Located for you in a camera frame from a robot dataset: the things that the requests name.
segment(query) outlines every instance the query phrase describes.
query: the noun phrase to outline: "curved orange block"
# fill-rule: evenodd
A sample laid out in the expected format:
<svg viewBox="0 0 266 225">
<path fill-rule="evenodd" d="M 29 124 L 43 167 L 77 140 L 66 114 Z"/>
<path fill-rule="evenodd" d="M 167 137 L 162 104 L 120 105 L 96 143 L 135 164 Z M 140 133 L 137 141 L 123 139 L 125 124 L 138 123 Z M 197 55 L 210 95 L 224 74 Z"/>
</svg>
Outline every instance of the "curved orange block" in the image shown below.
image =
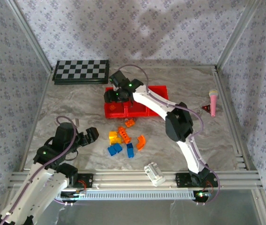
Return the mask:
<svg viewBox="0 0 266 225">
<path fill-rule="evenodd" d="M 146 139 L 143 135 L 139 136 L 137 139 L 139 141 L 139 143 L 137 144 L 137 149 L 138 151 L 141 151 L 146 144 Z"/>
</svg>

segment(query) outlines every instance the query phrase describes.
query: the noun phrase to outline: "red tray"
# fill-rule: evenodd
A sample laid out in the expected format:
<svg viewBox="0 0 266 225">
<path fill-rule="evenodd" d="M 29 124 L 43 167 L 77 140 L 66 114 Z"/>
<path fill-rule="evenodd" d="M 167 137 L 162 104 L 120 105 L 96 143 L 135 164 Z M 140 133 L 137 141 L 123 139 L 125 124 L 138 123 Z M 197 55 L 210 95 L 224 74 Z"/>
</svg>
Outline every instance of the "red tray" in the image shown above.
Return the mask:
<svg viewBox="0 0 266 225">
<path fill-rule="evenodd" d="M 149 86 L 149 89 L 168 100 L 166 86 Z M 158 114 L 146 106 L 134 101 L 132 107 L 131 102 L 125 102 L 123 104 L 105 103 L 105 116 L 106 118 L 127 118 L 158 116 Z"/>
</svg>

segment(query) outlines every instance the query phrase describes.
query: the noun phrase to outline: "toy microphone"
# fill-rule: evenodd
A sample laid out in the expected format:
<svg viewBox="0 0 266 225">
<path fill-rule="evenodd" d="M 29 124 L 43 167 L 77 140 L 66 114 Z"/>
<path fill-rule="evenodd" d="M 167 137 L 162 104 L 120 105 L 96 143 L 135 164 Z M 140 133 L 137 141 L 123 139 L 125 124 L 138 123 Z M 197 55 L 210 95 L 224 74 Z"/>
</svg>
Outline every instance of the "toy microphone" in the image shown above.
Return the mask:
<svg viewBox="0 0 266 225">
<path fill-rule="evenodd" d="M 211 116 L 215 117 L 215 111 L 216 111 L 216 101 L 217 101 L 217 96 L 218 96 L 218 91 L 213 89 L 209 92 L 210 96 L 210 108 L 211 108 Z"/>
</svg>

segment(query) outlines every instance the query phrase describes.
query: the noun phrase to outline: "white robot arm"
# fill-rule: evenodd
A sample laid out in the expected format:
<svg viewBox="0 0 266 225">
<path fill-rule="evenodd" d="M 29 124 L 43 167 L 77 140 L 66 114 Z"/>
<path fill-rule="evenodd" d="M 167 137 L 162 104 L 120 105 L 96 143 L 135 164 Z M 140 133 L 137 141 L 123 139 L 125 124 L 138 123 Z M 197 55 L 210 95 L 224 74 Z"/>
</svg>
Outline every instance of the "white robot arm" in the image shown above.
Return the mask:
<svg viewBox="0 0 266 225">
<path fill-rule="evenodd" d="M 78 182 L 77 168 L 60 163 L 68 153 L 77 151 L 79 146 L 97 140 L 99 134 L 96 128 L 91 127 L 86 131 L 86 135 L 77 130 L 74 134 L 73 125 L 66 122 L 58 126 L 55 137 L 48 139 L 37 150 L 30 173 L 11 202 L 0 212 L 0 225 L 34 225 L 63 189 L 85 187 Z"/>
<path fill-rule="evenodd" d="M 186 104 L 168 101 L 153 91 L 148 90 L 141 81 L 130 81 L 118 70 L 110 76 L 114 89 L 105 92 L 105 102 L 136 101 L 156 112 L 165 120 L 167 136 L 177 142 L 188 164 L 192 183 L 200 187 L 210 173 L 206 162 L 202 159 L 195 140 L 192 136 L 193 122 L 190 113 L 180 108 Z"/>
<path fill-rule="evenodd" d="M 151 94 L 169 105 L 175 105 L 174 102 L 170 102 L 162 98 L 160 95 L 156 94 L 155 92 L 152 92 Z M 133 93 L 133 98 L 136 102 L 141 103 L 150 108 L 151 110 L 153 110 L 154 112 L 156 112 L 164 120 L 167 117 L 167 112 L 171 112 L 175 109 L 174 107 L 163 105 L 160 102 L 153 99 L 152 97 L 150 97 L 147 93 L 145 85 L 141 85 L 138 88 L 136 88 L 136 92 Z M 188 169 L 194 173 L 199 173 L 200 171 L 202 171 L 204 169 L 204 166 L 198 161 L 196 155 L 194 154 L 188 137 L 186 137 L 185 142 L 177 141 L 177 144 L 179 145 L 183 155 L 187 160 Z M 196 151 L 200 156 L 198 147 L 195 144 L 195 142 L 194 146 L 196 147 Z"/>
</svg>

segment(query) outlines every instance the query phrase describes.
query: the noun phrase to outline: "checkered board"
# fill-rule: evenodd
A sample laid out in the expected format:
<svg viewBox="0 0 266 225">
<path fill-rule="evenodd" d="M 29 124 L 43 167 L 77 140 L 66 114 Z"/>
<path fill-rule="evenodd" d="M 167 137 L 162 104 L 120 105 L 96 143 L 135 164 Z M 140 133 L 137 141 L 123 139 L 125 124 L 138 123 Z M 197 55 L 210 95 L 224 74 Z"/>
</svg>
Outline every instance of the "checkered board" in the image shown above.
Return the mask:
<svg viewBox="0 0 266 225">
<path fill-rule="evenodd" d="M 108 83 L 109 60 L 58 61 L 54 84 Z"/>
</svg>

